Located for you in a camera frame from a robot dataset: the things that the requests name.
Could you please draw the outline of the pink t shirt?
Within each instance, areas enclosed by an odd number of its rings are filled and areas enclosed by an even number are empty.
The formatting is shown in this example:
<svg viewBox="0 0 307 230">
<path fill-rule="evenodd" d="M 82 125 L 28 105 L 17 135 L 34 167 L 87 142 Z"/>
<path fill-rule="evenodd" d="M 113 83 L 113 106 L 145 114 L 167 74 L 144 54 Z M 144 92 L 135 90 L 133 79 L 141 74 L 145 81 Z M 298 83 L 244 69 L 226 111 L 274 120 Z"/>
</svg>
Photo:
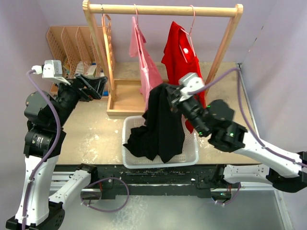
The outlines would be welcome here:
<svg viewBox="0 0 307 230">
<path fill-rule="evenodd" d="M 148 101 L 150 96 L 150 91 L 156 86 L 163 83 L 160 72 L 156 67 L 156 64 L 152 60 L 150 54 L 147 54 L 147 68 L 140 68 L 141 75 L 141 88 L 140 93 L 143 95 L 143 99 L 145 101 L 145 111 L 148 109 Z"/>
</svg>

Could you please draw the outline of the black t shirt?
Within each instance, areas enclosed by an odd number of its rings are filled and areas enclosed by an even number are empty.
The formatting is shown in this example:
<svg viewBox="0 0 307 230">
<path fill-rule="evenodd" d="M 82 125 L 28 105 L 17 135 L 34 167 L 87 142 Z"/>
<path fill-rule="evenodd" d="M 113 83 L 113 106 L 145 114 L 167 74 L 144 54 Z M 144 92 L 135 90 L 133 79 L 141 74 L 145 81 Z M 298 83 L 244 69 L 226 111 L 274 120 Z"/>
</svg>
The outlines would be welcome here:
<svg viewBox="0 0 307 230">
<path fill-rule="evenodd" d="M 135 157 L 154 160 L 160 156 L 163 163 L 182 153 L 185 134 L 182 113 L 173 113 L 167 99 L 166 83 L 150 91 L 148 109 L 142 115 L 144 125 L 131 129 L 125 148 Z"/>
</svg>

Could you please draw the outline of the orange wooden hanger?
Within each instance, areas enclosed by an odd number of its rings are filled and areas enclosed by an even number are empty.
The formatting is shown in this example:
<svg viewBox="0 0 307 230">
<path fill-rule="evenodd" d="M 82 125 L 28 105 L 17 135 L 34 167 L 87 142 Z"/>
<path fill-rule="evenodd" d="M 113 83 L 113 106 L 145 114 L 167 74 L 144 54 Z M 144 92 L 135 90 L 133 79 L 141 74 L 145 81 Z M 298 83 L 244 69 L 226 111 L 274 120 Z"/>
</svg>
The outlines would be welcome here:
<svg viewBox="0 0 307 230">
<path fill-rule="evenodd" d="M 102 15 L 102 29 L 105 42 L 105 51 L 107 58 L 107 65 L 109 70 L 110 82 L 114 83 L 113 73 L 115 68 L 115 57 L 112 48 L 112 35 L 111 35 L 111 17 L 108 14 Z"/>
</svg>

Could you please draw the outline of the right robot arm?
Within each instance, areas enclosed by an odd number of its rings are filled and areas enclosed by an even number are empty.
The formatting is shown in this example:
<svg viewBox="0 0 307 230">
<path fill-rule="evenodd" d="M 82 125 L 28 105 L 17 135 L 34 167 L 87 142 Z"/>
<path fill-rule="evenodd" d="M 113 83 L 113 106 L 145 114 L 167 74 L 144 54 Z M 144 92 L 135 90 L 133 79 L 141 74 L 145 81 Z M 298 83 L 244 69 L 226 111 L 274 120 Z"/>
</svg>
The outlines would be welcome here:
<svg viewBox="0 0 307 230">
<path fill-rule="evenodd" d="M 200 137 L 222 152 L 232 152 L 258 161 L 258 165 L 226 165 L 213 176 L 217 187 L 241 182 L 271 184 L 283 192 L 296 193 L 307 186 L 301 164 L 306 152 L 291 153 L 257 140 L 244 126 L 233 121 L 234 110 L 222 99 L 203 107 L 194 97 L 183 99 L 180 88 L 166 87 L 167 99 L 192 124 Z"/>
</svg>

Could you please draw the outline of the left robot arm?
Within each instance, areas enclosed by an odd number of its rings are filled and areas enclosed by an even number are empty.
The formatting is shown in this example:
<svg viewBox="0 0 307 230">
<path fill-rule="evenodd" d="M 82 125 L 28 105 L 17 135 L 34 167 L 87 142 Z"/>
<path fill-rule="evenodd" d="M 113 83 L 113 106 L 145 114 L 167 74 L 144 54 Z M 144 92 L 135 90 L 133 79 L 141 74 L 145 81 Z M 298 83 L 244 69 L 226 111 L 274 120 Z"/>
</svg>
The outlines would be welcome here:
<svg viewBox="0 0 307 230">
<path fill-rule="evenodd" d="M 80 164 L 72 177 L 54 195 L 49 194 L 52 174 L 66 137 L 63 126 L 78 102 L 99 100 L 107 77 L 88 78 L 77 74 L 58 84 L 55 97 L 37 88 L 26 99 L 24 115 L 28 131 L 24 138 L 25 182 L 17 213 L 6 221 L 10 230 L 57 230 L 69 202 L 84 187 L 97 186 L 96 166 Z"/>
</svg>

